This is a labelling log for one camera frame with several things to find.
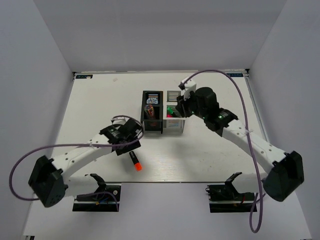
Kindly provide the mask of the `blue glue jar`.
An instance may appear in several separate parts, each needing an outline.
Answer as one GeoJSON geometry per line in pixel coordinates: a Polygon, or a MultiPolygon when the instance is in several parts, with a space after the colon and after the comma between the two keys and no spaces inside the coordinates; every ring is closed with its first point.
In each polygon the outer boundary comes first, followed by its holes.
{"type": "Polygon", "coordinates": [[[148,104],[148,105],[158,105],[159,104],[159,99],[157,97],[149,97],[146,100],[146,104],[148,104]]]}

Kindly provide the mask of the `orange capped black highlighter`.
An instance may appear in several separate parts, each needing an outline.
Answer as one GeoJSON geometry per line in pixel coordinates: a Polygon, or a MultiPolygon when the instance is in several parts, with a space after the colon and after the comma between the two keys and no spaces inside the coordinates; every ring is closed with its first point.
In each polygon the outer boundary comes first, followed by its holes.
{"type": "Polygon", "coordinates": [[[142,165],[141,165],[141,163],[140,163],[137,155],[135,154],[135,152],[134,152],[134,151],[130,151],[130,152],[129,152],[129,156],[130,156],[130,158],[131,158],[131,160],[132,160],[132,163],[133,163],[133,165],[134,165],[135,170],[136,170],[137,172],[142,171],[142,170],[143,170],[143,167],[142,167],[142,165]]]}

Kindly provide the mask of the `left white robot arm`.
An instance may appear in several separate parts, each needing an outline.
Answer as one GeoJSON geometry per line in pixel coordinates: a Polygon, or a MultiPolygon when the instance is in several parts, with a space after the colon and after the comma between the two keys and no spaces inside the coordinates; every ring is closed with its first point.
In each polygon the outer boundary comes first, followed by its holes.
{"type": "Polygon", "coordinates": [[[42,156],[36,161],[28,184],[44,207],[50,208],[64,197],[99,200],[107,194],[107,185],[98,174],[76,176],[75,173],[100,157],[111,153],[119,156],[141,146],[143,126],[139,121],[116,117],[111,122],[88,143],[59,156],[42,156]]]}

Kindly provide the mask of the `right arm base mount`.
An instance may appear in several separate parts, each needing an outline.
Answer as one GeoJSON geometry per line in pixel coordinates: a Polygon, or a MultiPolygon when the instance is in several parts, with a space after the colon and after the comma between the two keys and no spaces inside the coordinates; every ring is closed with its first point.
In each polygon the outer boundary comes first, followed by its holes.
{"type": "Polygon", "coordinates": [[[205,191],[211,213],[249,213],[259,185],[256,174],[236,172],[225,181],[208,184],[205,191]]]}

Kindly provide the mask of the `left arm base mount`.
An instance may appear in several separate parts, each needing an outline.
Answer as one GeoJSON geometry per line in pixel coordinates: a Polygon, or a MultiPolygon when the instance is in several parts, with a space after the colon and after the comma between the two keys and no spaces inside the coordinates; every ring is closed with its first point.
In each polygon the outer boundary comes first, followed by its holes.
{"type": "Polygon", "coordinates": [[[86,174],[88,193],[74,198],[73,212],[116,213],[120,210],[121,183],[106,183],[96,173],[86,174]]]}

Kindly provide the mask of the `green capped black highlighter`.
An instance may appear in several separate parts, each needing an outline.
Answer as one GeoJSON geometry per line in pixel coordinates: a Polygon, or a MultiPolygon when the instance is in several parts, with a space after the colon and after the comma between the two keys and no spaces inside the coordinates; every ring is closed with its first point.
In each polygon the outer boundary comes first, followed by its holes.
{"type": "Polygon", "coordinates": [[[174,115],[174,118],[178,118],[179,116],[177,115],[176,111],[173,110],[171,107],[167,107],[167,114],[172,114],[174,115]]]}

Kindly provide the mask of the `pink tube with pins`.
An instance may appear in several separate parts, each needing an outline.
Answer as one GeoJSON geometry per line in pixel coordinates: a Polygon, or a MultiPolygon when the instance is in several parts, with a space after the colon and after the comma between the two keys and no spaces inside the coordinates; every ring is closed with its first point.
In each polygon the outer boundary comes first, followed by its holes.
{"type": "Polygon", "coordinates": [[[146,104],[144,106],[144,113],[147,119],[154,120],[156,118],[155,110],[152,104],[146,104]]]}

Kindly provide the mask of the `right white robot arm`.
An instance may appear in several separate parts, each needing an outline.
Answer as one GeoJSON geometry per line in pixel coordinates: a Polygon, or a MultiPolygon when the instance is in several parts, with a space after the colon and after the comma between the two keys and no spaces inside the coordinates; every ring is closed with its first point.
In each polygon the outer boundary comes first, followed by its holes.
{"type": "Polygon", "coordinates": [[[196,116],[205,126],[232,142],[249,156],[254,156],[266,175],[261,177],[263,192],[283,202],[305,180],[302,156],[281,150],[246,127],[230,110],[221,108],[217,96],[209,87],[187,90],[188,97],[178,96],[176,110],[183,118],[196,116]]]}

